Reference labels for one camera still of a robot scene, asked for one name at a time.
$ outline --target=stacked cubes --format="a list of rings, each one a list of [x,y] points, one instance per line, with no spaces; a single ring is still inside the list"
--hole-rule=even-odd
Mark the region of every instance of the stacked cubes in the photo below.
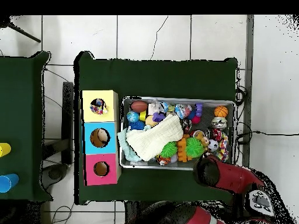
[[[81,119],[86,186],[117,184],[119,100],[112,90],[82,90]]]

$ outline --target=pink box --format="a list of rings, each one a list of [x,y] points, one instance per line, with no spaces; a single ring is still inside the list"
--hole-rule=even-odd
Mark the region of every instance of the pink box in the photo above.
[[[95,164],[97,162],[105,162],[109,169],[105,176],[98,176],[95,173]],[[99,186],[105,184],[117,184],[120,176],[121,167],[117,162],[115,153],[86,155],[86,180],[88,186]]]

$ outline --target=green tabletop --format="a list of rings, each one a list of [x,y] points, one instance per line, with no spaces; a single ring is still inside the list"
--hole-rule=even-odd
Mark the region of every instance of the green tabletop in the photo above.
[[[40,185],[43,137],[42,74],[49,53],[31,58],[0,57],[0,142],[11,152],[0,157],[0,175],[16,173],[19,183],[0,199],[51,200]]]
[[[151,96],[235,101],[237,60],[225,61],[130,61],[93,59],[81,52],[75,59],[75,101],[78,90],[114,90],[124,96]],[[77,164],[75,198],[91,201],[199,201],[229,202],[226,191],[198,185],[192,171],[122,168],[117,184],[84,186],[82,134],[79,111],[75,115]]]

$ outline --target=round hole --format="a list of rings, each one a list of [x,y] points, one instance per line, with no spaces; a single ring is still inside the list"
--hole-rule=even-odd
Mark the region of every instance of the round hole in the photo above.
[[[106,176],[109,172],[109,165],[106,162],[97,162],[93,167],[93,171],[98,176]]]
[[[91,143],[94,147],[104,148],[109,141],[110,135],[105,129],[99,128],[91,132]]]
[[[91,111],[98,115],[107,113],[106,103],[100,98],[94,99],[91,102]]]

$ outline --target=white towel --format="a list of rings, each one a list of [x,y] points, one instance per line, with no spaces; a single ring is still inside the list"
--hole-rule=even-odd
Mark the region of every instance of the white towel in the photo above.
[[[147,131],[134,129],[127,132],[128,144],[146,162],[160,154],[168,142],[181,140],[182,137],[183,130],[177,115],[168,115]]]

